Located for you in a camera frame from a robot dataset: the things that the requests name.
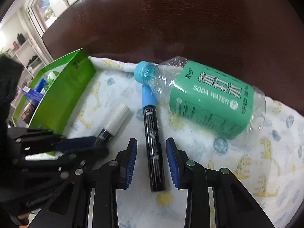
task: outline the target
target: metal screw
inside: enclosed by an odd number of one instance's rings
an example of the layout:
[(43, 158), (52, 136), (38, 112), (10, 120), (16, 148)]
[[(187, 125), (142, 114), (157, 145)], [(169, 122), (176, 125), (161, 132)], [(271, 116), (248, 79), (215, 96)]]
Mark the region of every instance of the metal screw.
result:
[(83, 173), (83, 169), (77, 169), (76, 171), (75, 171), (75, 174), (76, 175), (81, 175)]
[(195, 165), (195, 162), (193, 160), (187, 160), (186, 164), (188, 166), (194, 166)]
[(227, 168), (222, 168), (221, 169), (221, 172), (224, 174), (224, 175), (228, 175), (229, 174), (229, 170)]
[(112, 160), (112, 161), (109, 162), (109, 165), (110, 166), (116, 166), (116, 165), (118, 165), (118, 162), (116, 160)]

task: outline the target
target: marker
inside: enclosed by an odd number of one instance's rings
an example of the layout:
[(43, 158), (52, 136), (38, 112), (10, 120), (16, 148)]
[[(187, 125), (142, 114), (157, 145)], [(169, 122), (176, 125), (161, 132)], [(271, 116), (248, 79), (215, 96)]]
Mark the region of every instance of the marker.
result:
[(102, 131), (97, 136), (94, 146), (101, 146), (102, 144), (108, 143), (108, 141), (117, 133), (130, 112), (128, 106), (124, 104), (118, 106), (110, 115), (110, 118), (107, 120)]
[(165, 190), (162, 147), (158, 137), (156, 102), (149, 86), (142, 85), (142, 110), (152, 192)]

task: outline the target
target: bottle neck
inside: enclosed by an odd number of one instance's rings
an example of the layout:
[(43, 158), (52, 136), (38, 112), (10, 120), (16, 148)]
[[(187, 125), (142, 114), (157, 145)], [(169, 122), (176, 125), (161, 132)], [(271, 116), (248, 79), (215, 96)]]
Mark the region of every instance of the bottle neck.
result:
[(149, 81), (153, 78), (154, 73), (155, 73), (155, 65), (153, 63), (148, 64), (142, 76), (142, 81), (144, 85), (149, 85)]

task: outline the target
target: plastic bottle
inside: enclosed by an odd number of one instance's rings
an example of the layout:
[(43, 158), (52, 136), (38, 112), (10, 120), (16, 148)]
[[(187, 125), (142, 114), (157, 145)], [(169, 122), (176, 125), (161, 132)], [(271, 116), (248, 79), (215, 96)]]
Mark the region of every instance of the plastic bottle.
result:
[(261, 129), (265, 95), (224, 72), (175, 57), (159, 65), (140, 62), (134, 78), (148, 85), (161, 106), (227, 139), (248, 139)]

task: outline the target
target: wall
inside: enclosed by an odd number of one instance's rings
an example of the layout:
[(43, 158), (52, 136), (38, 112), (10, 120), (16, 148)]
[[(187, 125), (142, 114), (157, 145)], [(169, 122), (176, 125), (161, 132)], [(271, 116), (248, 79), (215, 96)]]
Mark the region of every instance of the wall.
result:
[(18, 43), (17, 40), (18, 33), (22, 33), (25, 37), (27, 37), (27, 33), (22, 27), (18, 15), (16, 13), (14, 13), (11, 16), (11, 18), (8, 19), (8, 21), (2, 26), (0, 31), (6, 38), (6, 43), (3, 47), (4, 50), (7, 50), (9, 48), (10, 49), (14, 48), (13, 42), (16, 41)]
[(15, 0), (13, 2), (13, 4), (7, 10), (6, 14), (4, 15), (4, 17), (0, 23), (0, 29), (11, 18), (11, 16), (14, 13), (16, 13), (16, 11), (20, 8), (20, 6), (23, 6), (24, 2), (25, 2), (25, 0)]

